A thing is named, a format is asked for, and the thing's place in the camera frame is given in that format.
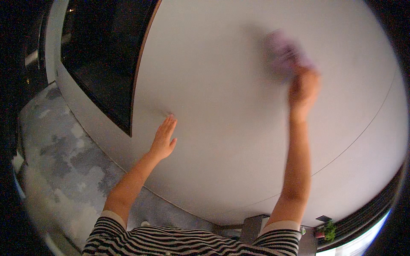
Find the black and white striped shirt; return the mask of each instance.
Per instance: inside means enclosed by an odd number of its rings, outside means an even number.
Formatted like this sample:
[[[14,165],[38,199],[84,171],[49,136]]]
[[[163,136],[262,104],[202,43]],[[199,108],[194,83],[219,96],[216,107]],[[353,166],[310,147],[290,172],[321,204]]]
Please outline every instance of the black and white striped shirt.
[[[301,233],[293,221],[265,227],[247,245],[204,230],[143,226],[126,231],[124,221],[103,211],[92,230],[83,255],[275,255],[296,256]]]

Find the white wall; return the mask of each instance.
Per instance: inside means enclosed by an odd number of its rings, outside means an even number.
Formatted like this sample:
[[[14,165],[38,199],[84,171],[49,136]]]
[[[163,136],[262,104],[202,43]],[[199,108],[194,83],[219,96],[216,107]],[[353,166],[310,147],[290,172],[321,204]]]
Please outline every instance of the white wall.
[[[54,1],[48,16],[46,28],[46,73],[47,81],[50,84],[57,77],[57,60],[60,60],[60,45],[62,24],[67,10],[68,0]]]
[[[56,20],[58,35],[62,20]],[[207,220],[240,223],[269,213],[282,185],[287,88],[263,66],[260,47],[277,28],[300,41],[323,75],[309,125],[313,174],[321,171],[313,176],[304,224],[314,225],[322,214],[337,220],[393,177],[408,130],[405,98],[393,90],[399,73],[376,115],[397,63],[362,2],[163,0],[142,55],[132,138],[92,103],[59,57],[57,82],[84,129],[125,170],[173,112],[177,147],[146,186]]]

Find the right hand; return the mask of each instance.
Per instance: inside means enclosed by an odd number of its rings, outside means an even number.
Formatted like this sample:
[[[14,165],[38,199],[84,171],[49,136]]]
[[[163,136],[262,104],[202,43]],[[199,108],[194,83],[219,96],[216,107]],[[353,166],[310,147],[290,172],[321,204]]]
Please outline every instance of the right hand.
[[[290,118],[303,122],[317,99],[321,78],[317,71],[306,67],[297,66],[295,71],[288,94]]]

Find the potted plant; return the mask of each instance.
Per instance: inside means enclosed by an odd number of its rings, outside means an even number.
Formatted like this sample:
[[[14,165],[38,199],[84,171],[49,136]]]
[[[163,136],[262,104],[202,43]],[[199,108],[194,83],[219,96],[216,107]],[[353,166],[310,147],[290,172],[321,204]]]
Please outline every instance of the potted plant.
[[[326,241],[333,242],[336,236],[336,226],[329,220],[323,227],[317,229],[315,232],[315,238],[324,237]]]

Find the shirt sleeve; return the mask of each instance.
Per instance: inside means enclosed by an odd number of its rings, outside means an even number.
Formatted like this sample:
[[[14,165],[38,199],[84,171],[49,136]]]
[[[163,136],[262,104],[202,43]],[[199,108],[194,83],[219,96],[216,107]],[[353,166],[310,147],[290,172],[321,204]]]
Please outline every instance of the shirt sleeve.
[[[103,252],[116,254],[112,248],[121,247],[125,243],[126,226],[123,219],[112,211],[103,211],[87,239],[83,255],[94,255]]]
[[[252,245],[273,249],[283,255],[296,256],[302,236],[299,229],[300,225],[292,220],[274,222],[260,232]]]

